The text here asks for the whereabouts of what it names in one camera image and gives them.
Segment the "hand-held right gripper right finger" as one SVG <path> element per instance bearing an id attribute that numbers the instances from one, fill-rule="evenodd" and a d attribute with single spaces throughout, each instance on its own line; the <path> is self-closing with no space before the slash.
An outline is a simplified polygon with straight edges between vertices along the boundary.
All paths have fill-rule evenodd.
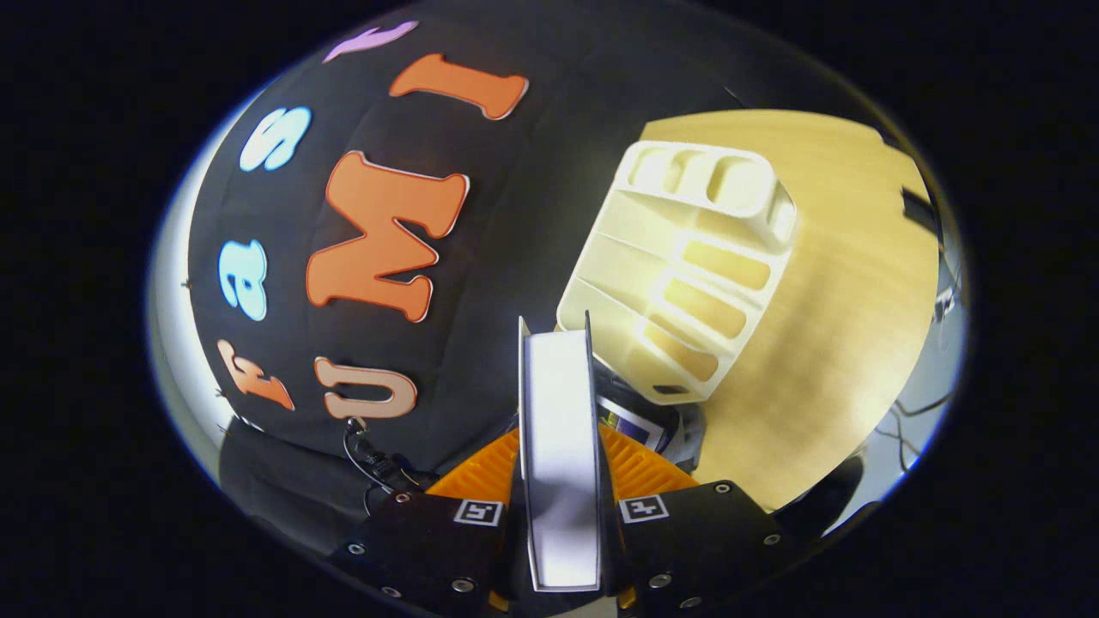
<path id="1" fill-rule="evenodd" d="M 698 482 L 636 439 L 599 428 L 617 523 L 622 615 L 698 615 L 792 570 L 808 541 L 731 481 Z"/>

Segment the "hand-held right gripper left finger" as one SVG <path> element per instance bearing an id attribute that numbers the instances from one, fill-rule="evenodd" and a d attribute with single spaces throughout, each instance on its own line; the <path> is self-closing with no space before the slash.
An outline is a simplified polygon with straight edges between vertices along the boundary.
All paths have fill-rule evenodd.
<path id="1" fill-rule="evenodd" d="M 412 615 L 517 615 L 525 565 L 519 430 L 492 439 L 425 492 L 362 497 L 365 518 L 331 566 Z"/>

